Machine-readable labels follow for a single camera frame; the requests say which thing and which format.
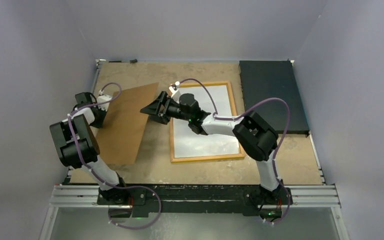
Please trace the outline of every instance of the gray wall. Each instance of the gray wall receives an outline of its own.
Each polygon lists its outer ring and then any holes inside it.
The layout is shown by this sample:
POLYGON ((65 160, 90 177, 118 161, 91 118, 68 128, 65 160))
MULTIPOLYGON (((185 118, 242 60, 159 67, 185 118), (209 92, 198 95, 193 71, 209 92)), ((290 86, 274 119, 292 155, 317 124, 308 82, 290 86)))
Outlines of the gray wall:
POLYGON ((38 239, 66 173, 49 125, 90 88, 93 68, 65 3, 0 0, 0 239, 38 239))
POLYGON ((295 59, 327 0, 67 0, 96 58, 295 59))
POLYGON ((384 1, 329 0, 294 69, 352 239, 384 239, 384 1))

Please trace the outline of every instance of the whiteboard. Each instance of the whiteboard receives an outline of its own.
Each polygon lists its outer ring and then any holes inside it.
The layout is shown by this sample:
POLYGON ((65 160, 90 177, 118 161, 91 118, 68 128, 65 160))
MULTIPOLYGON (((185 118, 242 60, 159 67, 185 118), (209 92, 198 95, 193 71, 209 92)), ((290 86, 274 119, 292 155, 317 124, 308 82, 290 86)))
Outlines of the whiteboard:
MULTIPOLYGON (((228 84, 205 86, 211 94, 220 116, 232 116, 233 114, 228 86, 228 84)), ((202 110, 211 114, 214 113, 214 106, 202 86, 181 87, 180 92, 181 94, 193 94, 202 110)), ((198 135, 188 127, 187 121, 172 119, 172 122, 175 159, 241 153, 239 142, 234 136, 220 134, 198 135)))

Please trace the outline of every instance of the wooden frame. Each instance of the wooden frame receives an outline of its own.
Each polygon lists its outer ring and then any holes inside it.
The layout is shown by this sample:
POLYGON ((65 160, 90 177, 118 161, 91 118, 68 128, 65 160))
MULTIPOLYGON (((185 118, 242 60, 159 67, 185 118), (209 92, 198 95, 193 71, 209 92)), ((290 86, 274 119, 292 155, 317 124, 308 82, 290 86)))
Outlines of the wooden frame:
MULTIPOLYGON (((226 85, 227 94, 229 97, 230 110, 232 112, 232 116, 237 116, 235 106, 235 99, 233 97, 232 85, 229 81, 211 81, 211 82, 203 82, 204 86, 222 86, 226 85)), ((200 87, 198 83, 184 83, 180 86, 180 88, 191 88, 191 87, 200 87)), ((229 159, 243 159, 245 158, 245 150, 239 143, 239 153, 236 154, 225 154, 225 155, 210 155, 210 156, 192 156, 192 157, 178 157, 175 158, 175 138, 174 138, 174 127, 173 121, 169 123, 169 131, 170 131, 170 161, 172 163, 189 163, 189 162, 203 162, 203 161, 219 161, 219 160, 229 160, 229 159)))

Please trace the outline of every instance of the cardboard sheet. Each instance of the cardboard sheet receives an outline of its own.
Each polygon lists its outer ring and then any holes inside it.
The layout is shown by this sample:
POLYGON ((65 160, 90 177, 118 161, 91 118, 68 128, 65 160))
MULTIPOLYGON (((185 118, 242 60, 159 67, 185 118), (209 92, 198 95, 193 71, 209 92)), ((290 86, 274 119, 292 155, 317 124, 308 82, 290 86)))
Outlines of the cardboard sheet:
POLYGON ((96 135, 105 163, 135 163, 148 120, 148 115, 140 113, 140 110, 155 99, 157 88, 158 83, 152 83, 126 89, 109 104, 103 128, 96 135))

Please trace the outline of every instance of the beige table surface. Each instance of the beige table surface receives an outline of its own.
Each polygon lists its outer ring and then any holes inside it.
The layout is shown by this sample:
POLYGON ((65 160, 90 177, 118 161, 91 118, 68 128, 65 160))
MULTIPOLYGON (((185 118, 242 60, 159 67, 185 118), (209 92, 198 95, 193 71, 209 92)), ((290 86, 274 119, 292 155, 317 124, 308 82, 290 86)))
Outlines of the beige table surface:
MULTIPOLYGON (((158 82, 156 97, 161 91, 168 91, 169 84, 186 78, 202 82, 230 81, 237 112, 244 112, 238 63, 106 62, 99 74, 95 94, 109 82, 117 82, 123 89, 158 82)), ((116 87, 109 86, 105 93, 112 94, 116 90, 116 87)), ((322 184, 310 138, 288 134, 278 152, 277 161, 285 184, 322 184)), ((170 163, 169 126, 152 121, 146 124, 135 164, 110 165, 110 168, 127 183, 258 184, 260 181, 256 163, 248 156, 236 160, 170 163)), ((82 170, 76 169, 70 182, 94 181, 82 170)))

